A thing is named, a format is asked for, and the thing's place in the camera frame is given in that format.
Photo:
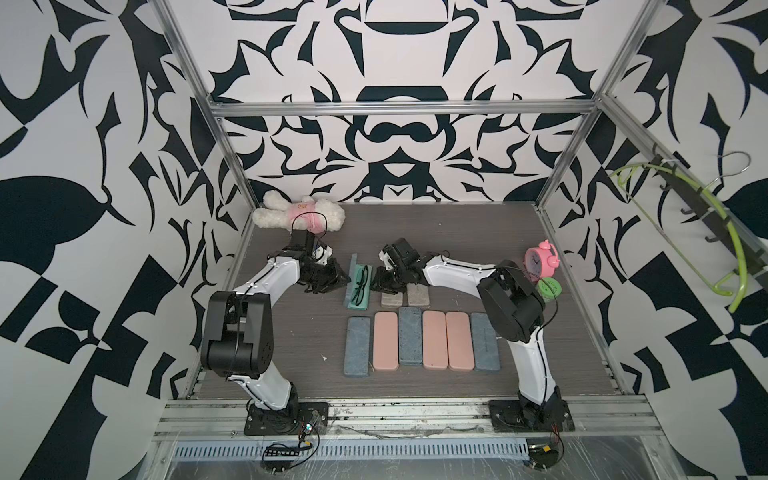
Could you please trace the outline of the grey case with black sunglasses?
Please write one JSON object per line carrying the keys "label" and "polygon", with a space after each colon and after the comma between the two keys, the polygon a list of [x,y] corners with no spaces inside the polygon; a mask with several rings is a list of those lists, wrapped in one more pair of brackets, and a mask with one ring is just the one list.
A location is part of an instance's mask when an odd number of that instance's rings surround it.
{"label": "grey case with black sunglasses", "polygon": [[381,294],[381,306],[383,308],[400,308],[404,304],[404,294],[402,292],[396,293],[382,293]]}

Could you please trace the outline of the beige case with yellow glasses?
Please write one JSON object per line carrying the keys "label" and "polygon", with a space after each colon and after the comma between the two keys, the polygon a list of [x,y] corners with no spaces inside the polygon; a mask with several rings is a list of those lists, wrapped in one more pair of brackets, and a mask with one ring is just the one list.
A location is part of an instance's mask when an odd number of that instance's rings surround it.
{"label": "beige case with yellow glasses", "polygon": [[430,306],[429,288],[421,284],[408,284],[406,287],[407,305],[426,308]]}

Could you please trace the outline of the grey-green case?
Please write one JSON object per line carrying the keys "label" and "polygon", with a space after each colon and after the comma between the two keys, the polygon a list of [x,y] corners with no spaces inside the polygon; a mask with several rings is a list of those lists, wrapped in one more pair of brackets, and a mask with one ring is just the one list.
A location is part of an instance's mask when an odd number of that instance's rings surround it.
{"label": "grey-green case", "polygon": [[344,306],[350,310],[365,311],[370,302],[370,283],[373,279],[374,271],[371,265],[358,262],[358,254],[353,253],[350,260],[349,277],[347,284]]}

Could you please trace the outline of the mint case with white sunglasses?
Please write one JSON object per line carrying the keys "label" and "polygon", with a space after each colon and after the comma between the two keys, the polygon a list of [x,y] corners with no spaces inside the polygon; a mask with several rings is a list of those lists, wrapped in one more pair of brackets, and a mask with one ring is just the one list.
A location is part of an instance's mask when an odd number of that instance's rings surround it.
{"label": "mint case with white sunglasses", "polygon": [[398,358],[402,365],[423,362],[422,310],[404,306],[398,310]]}

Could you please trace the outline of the pink case with red glasses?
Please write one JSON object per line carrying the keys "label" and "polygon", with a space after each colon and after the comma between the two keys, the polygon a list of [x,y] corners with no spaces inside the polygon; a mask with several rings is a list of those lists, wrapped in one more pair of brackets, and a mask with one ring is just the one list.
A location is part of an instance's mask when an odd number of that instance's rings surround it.
{"label": "pink case with red glasses", "polygon": [[373,359],[375,371],[391,372],[399,368],[399,329],[395,312],[378,312],[374,317]]}

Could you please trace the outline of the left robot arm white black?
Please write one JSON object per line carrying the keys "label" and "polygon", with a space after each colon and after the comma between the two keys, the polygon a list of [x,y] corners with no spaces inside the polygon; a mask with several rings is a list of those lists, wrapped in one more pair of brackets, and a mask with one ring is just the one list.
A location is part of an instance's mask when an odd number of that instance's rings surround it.
{"label": "left robot arm white black", "polygon": [[245,284],[211,296],[200,350],[202,368],[239,385],[257,408],[291,415],[297,403],[295,388],[273,361],[273,306],[294,285],[305,286],[310,293],[327,293],[349,282],[334,258],[320,262],[299,254],[270,258]]}

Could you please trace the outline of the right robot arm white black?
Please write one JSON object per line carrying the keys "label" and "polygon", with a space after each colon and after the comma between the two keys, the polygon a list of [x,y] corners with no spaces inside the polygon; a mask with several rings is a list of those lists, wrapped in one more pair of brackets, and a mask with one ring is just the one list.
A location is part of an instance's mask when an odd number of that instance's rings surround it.
{"label": "right robot arm white black", "polygon": [[383,265],[372,289],[395,293],[409,284],[444,287],[481,300],[495,332],[508,342],[518,375],[521,413],[528,423],[558,423],[565,402],[552,376],[544,345],[545,302],[512,261],[496,265],[453,260],[439,254],[404,256],[391,245],[379,252]]}

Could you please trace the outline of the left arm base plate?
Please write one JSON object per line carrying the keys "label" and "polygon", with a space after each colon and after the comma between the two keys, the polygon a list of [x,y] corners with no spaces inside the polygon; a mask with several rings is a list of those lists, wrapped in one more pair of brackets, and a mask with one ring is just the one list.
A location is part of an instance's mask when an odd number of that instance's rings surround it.
{"label": "left arm base plate", "polygon": [[327,402],[299,402],[280,411],[259,408],[253,401],[247,404],[245,436],[298,435],[302,430],[324,433],[327,429],[330,405]]}

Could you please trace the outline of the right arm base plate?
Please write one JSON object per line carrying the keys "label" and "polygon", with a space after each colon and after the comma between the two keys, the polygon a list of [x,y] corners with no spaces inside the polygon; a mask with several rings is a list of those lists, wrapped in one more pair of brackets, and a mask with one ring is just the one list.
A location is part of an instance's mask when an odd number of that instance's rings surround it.
{"label": "right arm base plate", "polygon": [[554,393],[543,405],[521,398],[491,400],[489,415],[496,432],[572,432],[575,424],[565,400]]}

